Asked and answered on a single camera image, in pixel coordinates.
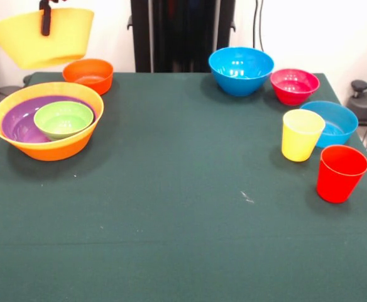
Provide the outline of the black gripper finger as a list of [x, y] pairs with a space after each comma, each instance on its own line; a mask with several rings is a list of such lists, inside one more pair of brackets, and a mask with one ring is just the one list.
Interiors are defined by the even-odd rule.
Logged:
[[41, 17], [41, 34], [43, 36], [48, 36], [50, 34], [50, 24], [51, 24], [51, 7], [49, 0], [40, 0], [39, 10], [42, 11]]

